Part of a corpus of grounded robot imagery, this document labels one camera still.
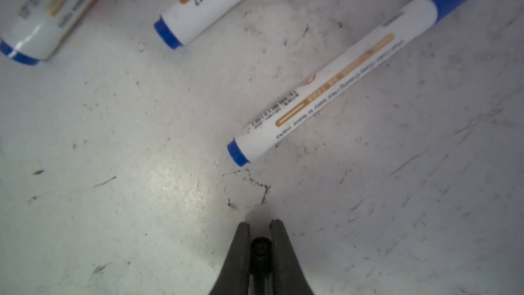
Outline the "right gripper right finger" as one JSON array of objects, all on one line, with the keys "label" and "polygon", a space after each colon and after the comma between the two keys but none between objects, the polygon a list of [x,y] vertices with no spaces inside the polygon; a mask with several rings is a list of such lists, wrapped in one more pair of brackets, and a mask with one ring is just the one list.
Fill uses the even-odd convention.
[{"label": "right gripper right finger", "polygon": [[273,294],[314,295],[300,267],[292,243],[281,220],[272,220],[272,284]]}]

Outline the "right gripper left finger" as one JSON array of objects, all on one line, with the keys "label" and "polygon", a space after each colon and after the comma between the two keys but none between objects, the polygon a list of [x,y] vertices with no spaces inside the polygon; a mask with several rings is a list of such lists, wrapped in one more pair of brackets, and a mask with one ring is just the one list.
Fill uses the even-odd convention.
[{"label": "right gripper left finger", "polygon": [[221,272],[210,294],[248,294],[251,268],[251,229],[238,225]]}]

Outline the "white pen blue end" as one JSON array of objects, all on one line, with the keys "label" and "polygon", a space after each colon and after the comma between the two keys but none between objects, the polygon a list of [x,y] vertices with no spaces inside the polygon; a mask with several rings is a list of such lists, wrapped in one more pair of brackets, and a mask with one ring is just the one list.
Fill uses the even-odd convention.
[{"label": "white pen blue end", "polygon": [[411,0],[306,83],[281,96],[227,146],[240,167],[251,163],[408,42],[467,0]]}]

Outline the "white pen with blue cap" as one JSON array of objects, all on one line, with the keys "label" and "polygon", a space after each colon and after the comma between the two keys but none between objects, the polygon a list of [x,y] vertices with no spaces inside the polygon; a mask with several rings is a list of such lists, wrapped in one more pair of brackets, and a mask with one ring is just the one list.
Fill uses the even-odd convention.
[{"label": "white pen with blue cap", "polygon": [[58,49],[97,0],[26,0],[1,32],[1,53],[35,66]]}]

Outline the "black pen cap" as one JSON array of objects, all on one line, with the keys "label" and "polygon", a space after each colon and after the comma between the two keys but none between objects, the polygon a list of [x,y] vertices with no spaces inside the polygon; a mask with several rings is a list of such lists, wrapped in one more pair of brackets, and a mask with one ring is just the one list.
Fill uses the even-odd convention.
[{"label": "black pen cap", "polygon": [[272,242],[258,237],[251,243],[250,294],[273,294],[272,290]]}]

